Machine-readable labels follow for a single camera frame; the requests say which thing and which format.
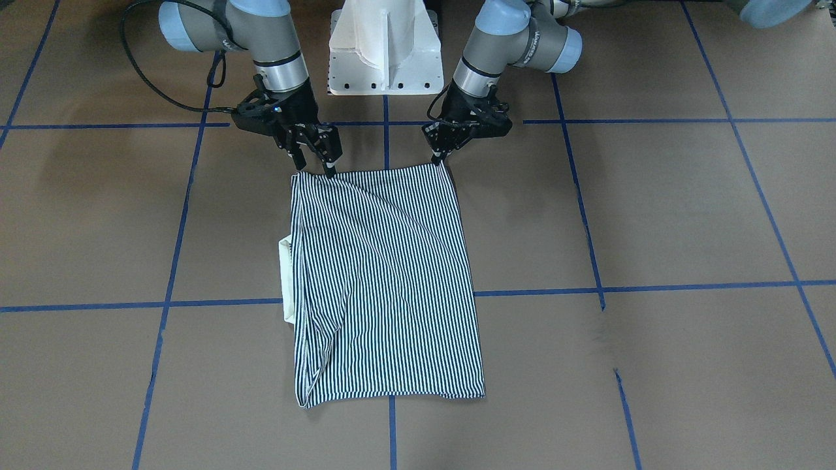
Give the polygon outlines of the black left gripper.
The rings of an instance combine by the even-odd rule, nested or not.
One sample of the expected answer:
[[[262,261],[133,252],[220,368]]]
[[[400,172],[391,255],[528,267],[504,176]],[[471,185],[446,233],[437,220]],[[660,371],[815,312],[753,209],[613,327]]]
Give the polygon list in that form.
[[[478,99],[498,99],[498,86],[490,84],[487,95],[475,97],[454,82],[445,89],[441,114],[429,124],[421,126],[428,145],[431,148],[431,163],[440,165],[454,151],[459,151],[473,139],[471,128],[477,125],[471,113],[472,106]]]

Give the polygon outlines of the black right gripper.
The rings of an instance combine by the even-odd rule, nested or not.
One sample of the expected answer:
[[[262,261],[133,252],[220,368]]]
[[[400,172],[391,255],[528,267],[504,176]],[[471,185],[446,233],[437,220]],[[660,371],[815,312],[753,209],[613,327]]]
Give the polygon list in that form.
[[[272,138],[278,147],[287,152],[295,168],[301,172],[306,167],[301,148],[305,145],[322,162],[326,178],[333,178],[336,163],[343,155],[340,134],[335,126],[323,125],[319,121],[319,107],[311,83],[304,82],[298,88],[284,92],[268,90],[262,83],[255,90],[263,97],[269,95],[280,102],[277,111],[280,111],[280,123],[285,133]]]

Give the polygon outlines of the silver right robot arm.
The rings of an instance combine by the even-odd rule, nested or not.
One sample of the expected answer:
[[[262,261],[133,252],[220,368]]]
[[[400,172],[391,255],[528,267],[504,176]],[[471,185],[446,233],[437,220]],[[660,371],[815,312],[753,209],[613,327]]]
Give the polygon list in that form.
[[[250,54],[255,89],[229,113],[240,130],[269,136],[304,169],[304,148],[328,178],[342,155],[338,130],[317,116],[310,73],[287,1],[167,1],[158,12],[168,44],[185,52]]]

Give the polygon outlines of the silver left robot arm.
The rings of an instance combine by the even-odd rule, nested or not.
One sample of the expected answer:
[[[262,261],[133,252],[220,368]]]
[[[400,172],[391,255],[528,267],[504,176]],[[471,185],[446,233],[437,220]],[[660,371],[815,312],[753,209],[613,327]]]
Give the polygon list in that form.
[[[456,172],[550,176],[593,185],[707,186],[834,177],[834,27],[810,1],[770,29],[720,2],[635,2],[568,19],[583,39],[574,69],[547,86],[508,69],[499,96],[515,128],[476,140]]]

